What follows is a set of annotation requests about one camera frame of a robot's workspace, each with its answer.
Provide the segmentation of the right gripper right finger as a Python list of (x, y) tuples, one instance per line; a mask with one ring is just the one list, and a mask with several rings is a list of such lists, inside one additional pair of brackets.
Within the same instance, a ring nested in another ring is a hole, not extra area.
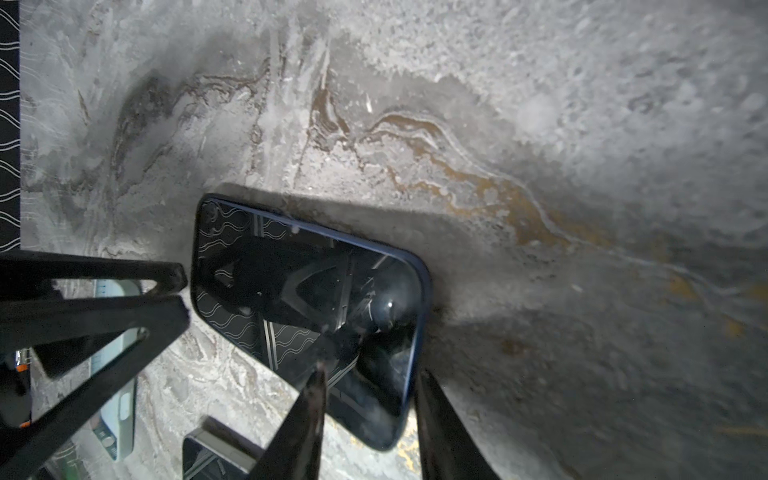
[(416, 379), (415, 407), (423, 479), (500, 479), (426, 369)]

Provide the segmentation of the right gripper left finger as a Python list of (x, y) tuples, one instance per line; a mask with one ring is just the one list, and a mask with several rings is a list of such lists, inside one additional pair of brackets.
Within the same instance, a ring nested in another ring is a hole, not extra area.
[(326, 405), (326, 369), (317, 365), (247, 479), (318, 479)]

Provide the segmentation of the black phone lying flat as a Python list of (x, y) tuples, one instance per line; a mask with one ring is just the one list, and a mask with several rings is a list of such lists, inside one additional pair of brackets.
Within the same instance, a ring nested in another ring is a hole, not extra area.
[(206, 416), (182, 442), (182, 478), (247, 479), (263, 448), (217, 419)]

